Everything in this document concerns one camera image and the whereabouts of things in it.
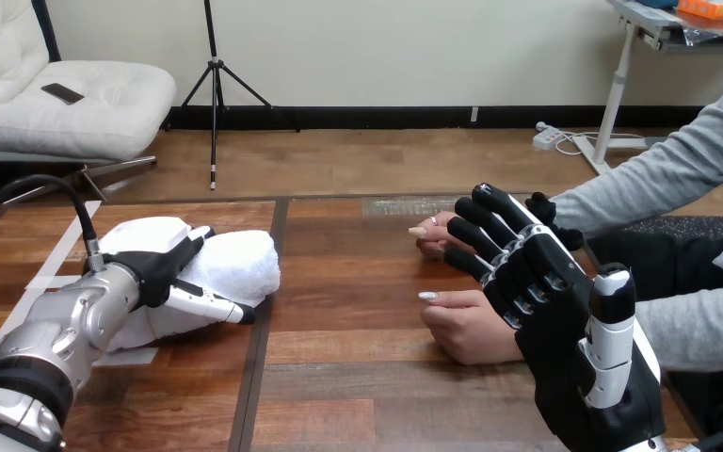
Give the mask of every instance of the gray sleeve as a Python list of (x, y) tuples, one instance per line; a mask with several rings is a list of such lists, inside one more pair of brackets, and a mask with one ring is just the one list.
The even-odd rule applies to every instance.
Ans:
[(723, 184), (723, 95), (666, 141), (552, 199), (556, 224), (586, 236), (671, 212)]
[(723, 370), (723, 288), (636, 305), (636, 319), (669, 370)]

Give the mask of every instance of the wall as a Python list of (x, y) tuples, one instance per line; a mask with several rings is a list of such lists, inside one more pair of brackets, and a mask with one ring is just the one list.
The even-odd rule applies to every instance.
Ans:
[[(199, 0), (47, 0), (63, 59), (206, 67)], [(605, 0), (213, 0), (217, 51), (274, 105), (603, 105), (624, 31)], [(227, 103), (255, 105), (234, 82)], [(723, 56), (638, 43), (626, 105), (705, 105)], [(200, 90), (194, 105), (210, 101)]]

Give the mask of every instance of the folded towel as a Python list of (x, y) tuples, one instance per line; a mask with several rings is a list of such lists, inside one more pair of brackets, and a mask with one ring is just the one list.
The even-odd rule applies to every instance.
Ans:
[[(242, 231), (208, 238), (179, 279), (225, 299), (252, 307), (279, 289), (281, 271), (273, 239), (265, 231)], [(161, 337), (215, 323), (213, 318), (176, 311), (167, 305), (141, 307), (129, 315), (108, 351), (141, 347)]]

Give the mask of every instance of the wooden table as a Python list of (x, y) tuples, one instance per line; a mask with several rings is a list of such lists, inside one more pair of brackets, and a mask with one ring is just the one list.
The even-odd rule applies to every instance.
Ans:
[[(101, 234), (160, 215), (269, 230), (282, 284), (252, 327), (214, 325), (162, 341), (150, 365), (97, 368), (65, 427), (68, 450), (563, 450), (523, 364), (454, 364), (420, 321), (418, 292), (475, 288), (406, 234), (443, 202), (99, 207)], [(0, 326), (72, 220), (70, 207), (35, 206), (0, 219)], [(77, 243), (57, 275), (76, 274), (83, 255)], [(664, 403), (667, 437), (693, 437), (666, 390)]]

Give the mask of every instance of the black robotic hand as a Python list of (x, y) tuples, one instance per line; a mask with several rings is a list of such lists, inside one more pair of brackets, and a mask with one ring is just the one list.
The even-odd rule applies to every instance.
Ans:
[[(593, 282), (550, 227), (490, 185), (458, 200), (456, 213), (448, 232), (477, 255), (451, 249), (444, 260), (480, 281), (497, 314), (517, 330), (537, 407), (553, 434), (574, 452), (663, 450), (656, 444), (666, 429), (658, 379), (633, 340), (629, 271), (610, 266)], [(619, 365), (599, 355), (611, 356), (610, 347), (624, 357)]]

